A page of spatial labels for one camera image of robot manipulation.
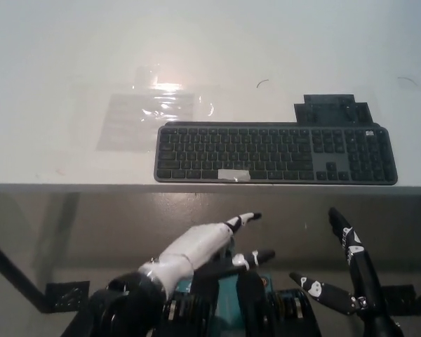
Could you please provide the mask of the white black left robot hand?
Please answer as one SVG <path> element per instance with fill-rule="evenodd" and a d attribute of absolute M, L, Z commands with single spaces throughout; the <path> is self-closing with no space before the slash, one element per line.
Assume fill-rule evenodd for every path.
<path fill-rule="evenodd" d="M 218 261 L 212 261 L 212 258 L 231 244 L 242 227 L 261 216 L 261 213 L 244 213 L 224 222 L 192 226 L 156 260 L 141 268 L 148 277 L 159 280 L 168 288 L 189 277 L 220 279 L 258 267 L 275 257 L 274 250 L 238 253 Z"/>

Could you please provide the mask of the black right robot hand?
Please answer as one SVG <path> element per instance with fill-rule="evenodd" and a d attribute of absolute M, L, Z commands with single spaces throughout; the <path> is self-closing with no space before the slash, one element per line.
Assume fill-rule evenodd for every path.
<path fill-rule="evenodd" d="M 333 234 L 342 245 L 354 292 L 349 293 L 297 272 L 290 273 L 290 278 L 315 301 L 341 314 L 385 315 L 385 297 L 377 273 L 354 227 L 334 207 L 329 210 L 328 217 Z"/>

